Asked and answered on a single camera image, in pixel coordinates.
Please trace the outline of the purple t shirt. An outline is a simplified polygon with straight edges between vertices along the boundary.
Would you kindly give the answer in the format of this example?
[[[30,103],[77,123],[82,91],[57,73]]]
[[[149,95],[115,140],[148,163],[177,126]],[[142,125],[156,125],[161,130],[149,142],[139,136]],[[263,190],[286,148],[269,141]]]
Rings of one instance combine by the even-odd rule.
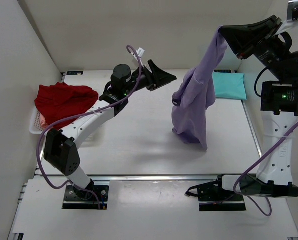
[[[208,149],[206,111],[216,100],[212,74],[227,49],[219,30],[215,31],[201,62],[186,73],[172,95],[172,132],[185,144],[200,145],[204,152]]]

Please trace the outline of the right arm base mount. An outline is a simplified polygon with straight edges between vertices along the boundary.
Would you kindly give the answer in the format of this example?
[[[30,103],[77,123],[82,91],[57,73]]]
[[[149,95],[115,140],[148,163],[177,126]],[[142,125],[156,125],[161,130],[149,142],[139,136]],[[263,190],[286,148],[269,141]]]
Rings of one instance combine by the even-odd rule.
[[[242,195],[222,188],[223,175],[216,180],[190,187],[185,195],[198,198],[200,212],[242,212],[246,211]]]

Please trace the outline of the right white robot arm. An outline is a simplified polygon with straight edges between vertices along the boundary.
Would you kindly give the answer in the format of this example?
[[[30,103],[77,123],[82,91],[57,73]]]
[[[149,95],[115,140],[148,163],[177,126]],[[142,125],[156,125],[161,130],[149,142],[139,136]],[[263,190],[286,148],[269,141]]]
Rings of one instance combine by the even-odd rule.
[[[223,175],[213,195],[225,200],[231,192],[245,196],[296,198],[291,175],[292,133],[298,127],[298,51],[276,16],[254,24],[222,26],[220,34],[241,60],[255,56],[275,76],[261,89],[265,153],[254,163],[257,173]]]

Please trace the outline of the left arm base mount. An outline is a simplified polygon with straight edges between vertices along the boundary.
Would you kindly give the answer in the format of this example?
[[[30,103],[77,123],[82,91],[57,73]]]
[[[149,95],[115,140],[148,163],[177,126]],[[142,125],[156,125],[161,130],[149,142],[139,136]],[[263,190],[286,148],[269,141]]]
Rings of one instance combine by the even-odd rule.
[[[94,181],[93,188],[83,191],[73,185],[66,185],[62,209],[64,210],[106,210],[109,196],[108,181]]]

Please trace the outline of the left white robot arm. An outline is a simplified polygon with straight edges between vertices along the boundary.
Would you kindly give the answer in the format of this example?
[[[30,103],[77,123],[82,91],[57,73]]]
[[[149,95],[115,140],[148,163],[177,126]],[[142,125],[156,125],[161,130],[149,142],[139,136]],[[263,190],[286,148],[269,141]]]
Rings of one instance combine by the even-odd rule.
[[[81,116],[60,130],[51,129],[46,135],[43,158],[62,173],[73,185],[73,192],[83,201],[97,199],[93,181],[80,167],[78,148],[101,125],[118,115],[128,104],[126,96],[141,89],[154,91],[176,76],[157,67],[152,60],[148,67],[131,71],[126,64],[114,67],[110,81],[99,99]]]

